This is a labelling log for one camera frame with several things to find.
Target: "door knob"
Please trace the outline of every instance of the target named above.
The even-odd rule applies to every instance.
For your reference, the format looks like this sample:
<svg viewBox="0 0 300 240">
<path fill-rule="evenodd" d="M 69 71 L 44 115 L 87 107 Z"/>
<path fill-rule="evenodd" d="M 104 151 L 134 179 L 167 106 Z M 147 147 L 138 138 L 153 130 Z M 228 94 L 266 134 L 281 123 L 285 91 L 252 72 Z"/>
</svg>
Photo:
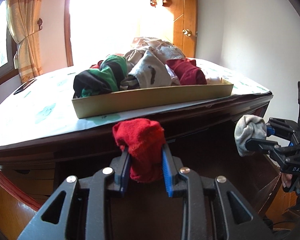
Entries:
<svg viewBox="0 0 300 240">
<path fill-rule="evenodd" d="M 183 30 L 182 33 L 183 33 L 185 36 L 187 36 L 187 37 L 189 37 L 189 36 L 192 35 L 191 30 L 188 30 L 188 29 Z"/>
</svg>

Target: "window sill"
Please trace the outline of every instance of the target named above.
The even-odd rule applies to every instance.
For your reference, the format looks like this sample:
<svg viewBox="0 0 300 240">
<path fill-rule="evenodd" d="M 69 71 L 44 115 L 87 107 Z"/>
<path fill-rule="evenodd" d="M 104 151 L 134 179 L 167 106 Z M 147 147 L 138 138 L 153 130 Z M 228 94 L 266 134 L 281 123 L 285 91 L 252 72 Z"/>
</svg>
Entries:
<svg viewBox="0 0 300 240">
<path fill-rule="evenodd" d="M 17 69 L 12 69 L 5 73 L 3 76 L 0 77 L 0 85 L 8 81 L 10 78 L 13 78 L 14 76 L 19 74 L 19 70 Z"/>
</svg>

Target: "rolled red sock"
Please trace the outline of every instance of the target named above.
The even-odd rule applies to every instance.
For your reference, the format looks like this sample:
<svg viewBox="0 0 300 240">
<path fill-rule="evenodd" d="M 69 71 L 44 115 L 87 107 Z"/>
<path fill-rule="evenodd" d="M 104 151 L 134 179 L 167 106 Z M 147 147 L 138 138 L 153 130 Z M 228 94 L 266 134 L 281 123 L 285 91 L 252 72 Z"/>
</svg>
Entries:
<svg viewBox="0 0 300 240">
<path fill-rule="evenodd" d="M 166 64 L 180 80 L 181 85 L 206 85 L 206 77 L 195 59 L 169 59 Z"/>
<path fill-rule="evenodd" d="M 130 178 L 152 182 L 162 178 L 162 145 L 164 130 L 157 121 L 138 118 L 117 123 L 112 128 L 121 150 L 128 146 L 131 155 Z"/>
</svg>

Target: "smartphone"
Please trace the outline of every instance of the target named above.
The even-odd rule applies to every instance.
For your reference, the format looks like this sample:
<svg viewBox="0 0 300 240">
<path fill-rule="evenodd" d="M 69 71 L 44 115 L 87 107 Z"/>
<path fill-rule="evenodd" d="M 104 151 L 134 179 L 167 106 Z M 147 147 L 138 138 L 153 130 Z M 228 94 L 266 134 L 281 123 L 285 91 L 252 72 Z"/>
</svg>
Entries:
<svg viewBox="0 0 300 240">
<path fill-rule="evenodd" d="M 29 79 L 27 82 L 23 83 L 13 94 L 16 95 L 17 93 L 22 92 L 36 80 L 36 78 Z"/>
</svg>

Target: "cardboard box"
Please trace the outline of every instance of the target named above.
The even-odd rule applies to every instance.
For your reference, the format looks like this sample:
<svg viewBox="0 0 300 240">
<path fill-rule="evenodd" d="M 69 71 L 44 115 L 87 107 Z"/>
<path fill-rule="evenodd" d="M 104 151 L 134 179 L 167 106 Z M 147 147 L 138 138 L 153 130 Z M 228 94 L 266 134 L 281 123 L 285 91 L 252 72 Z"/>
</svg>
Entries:
<svg viewBox="0 0 300 240">
<path fill-rule="evenodd" d="M 171 86 L 118 91 L 85 98 L 73 98 L 78 118 L 111 114 L 153 106 L 222 98 L 231 95 L 233 84 Z"/>
</svg>

